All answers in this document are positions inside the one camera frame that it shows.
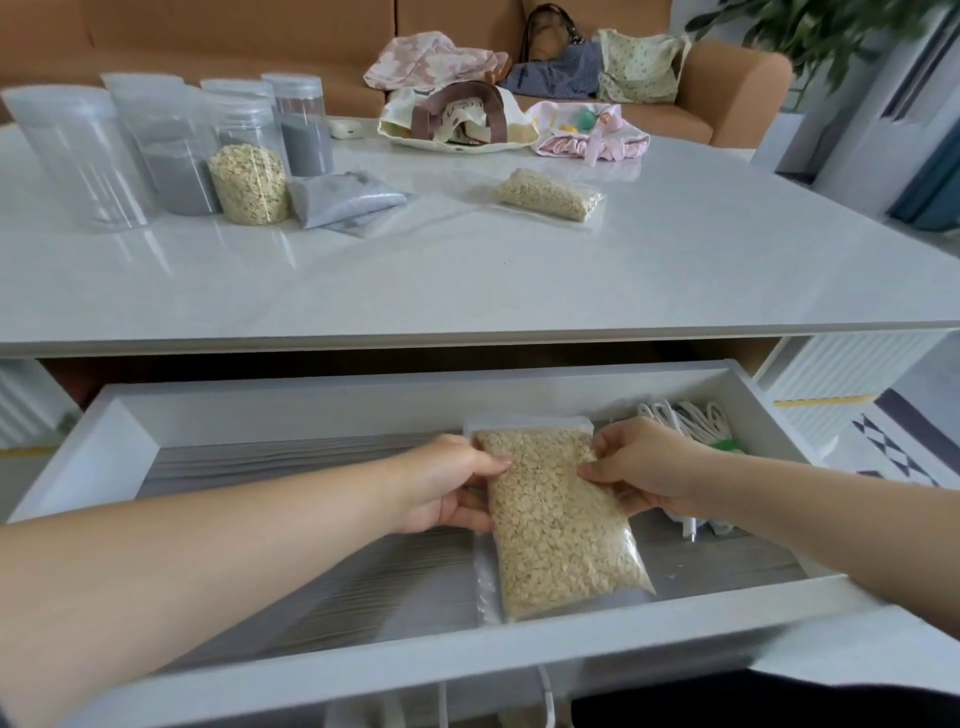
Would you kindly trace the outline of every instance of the orange sofa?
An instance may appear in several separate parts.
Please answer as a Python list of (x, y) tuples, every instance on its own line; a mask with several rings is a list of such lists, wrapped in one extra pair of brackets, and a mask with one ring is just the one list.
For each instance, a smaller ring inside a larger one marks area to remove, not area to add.
[[(375, 117), (363, 73), (394, 37), (439, 30), (462, 46), (519, 51), (538, 0), (0, 0), (0, 85), (98, 84), (103, 71), (163, 71), (196, 83), (264, 71), (315, 73), (327, 110)], [(581, 33), (665, 33), (671, 0), (564, 0)], [(646, 132), (753, 149), (792, 81), (783, 56), (713, 41), (687, 58), (675, 105), (624, 105)], [(518, 97), (522, 107), (538, 99)]]

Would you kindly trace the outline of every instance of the white table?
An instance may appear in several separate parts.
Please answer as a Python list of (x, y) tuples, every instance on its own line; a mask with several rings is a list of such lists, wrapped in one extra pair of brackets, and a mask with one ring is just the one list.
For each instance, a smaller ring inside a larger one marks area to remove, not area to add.
[[(97, 235), (0, 129), (0, 355), (775, 336), (775, 399), (862, 399), (960, 328), (956, 257), (709, 147), (657, 138), (634, 182), (526, 151), (335, 154), (420, 197), (369, 240), (173, 215)], [(602, 186), (600, 231), (486, 204), (520, 165)]]

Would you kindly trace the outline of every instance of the hand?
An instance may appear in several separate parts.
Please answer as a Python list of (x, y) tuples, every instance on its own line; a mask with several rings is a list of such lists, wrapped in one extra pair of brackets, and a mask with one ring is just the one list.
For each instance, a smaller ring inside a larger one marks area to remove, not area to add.
[(584, 480), (611, 484), (628, 516), (665, 508), (678, 516), (707, 518), (697, 499), (718, 450), (645, 417), (601, 429), (593, 438), (597, 461), (578, 469)]
[(487, 501), (470, 488), (511, 466), (510, 458), (494, 457), (475, 448), (466, 437), (441, 435), (429, 445), (392, 458), (397, 487), (403, 493), (402, 533), (419, 533), (435, 525), (455, 525), (491, 531)]

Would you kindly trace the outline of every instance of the open drawer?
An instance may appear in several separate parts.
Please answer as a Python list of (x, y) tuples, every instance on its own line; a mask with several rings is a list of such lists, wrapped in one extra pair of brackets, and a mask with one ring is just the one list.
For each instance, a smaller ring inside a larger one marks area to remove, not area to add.
[[(12, 520), (379, 457), (458, 431), (476, 412), (599, 423), (651, 397), (716, 400), (749, 453), (815, 457), (729, 361), (113, 386)], [(449, 718), (464, 719), (537, 703), (537, 666), (559, 696), (600, 692), (741, 667), (805, 622), (878, 608), (847, 577), (750, 534), (689, 544), (660, 512), (632, 525), (655, 599), (622, 593), (577, 614), (480, 627), (472, 536), (392, 536), (68, 724), (175, 725), (383, 692), (431, 698), (441, 683)], [(408, 725), (436, 724), (429, 710), (414, 713)]]

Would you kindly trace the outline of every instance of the gray powder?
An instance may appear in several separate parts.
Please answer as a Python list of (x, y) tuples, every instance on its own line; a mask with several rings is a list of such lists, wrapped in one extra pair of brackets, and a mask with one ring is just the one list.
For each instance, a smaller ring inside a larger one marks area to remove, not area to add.
[(280, 116), (283, 144), (294, 177), (319, 177), (333, 173), (333, 144), (325, 119), (294, 113)]
[(206, 159), (190, 141), (168, 141), (143, 149), (160, 203), (175, 215), (212, 215), (220, 212)]

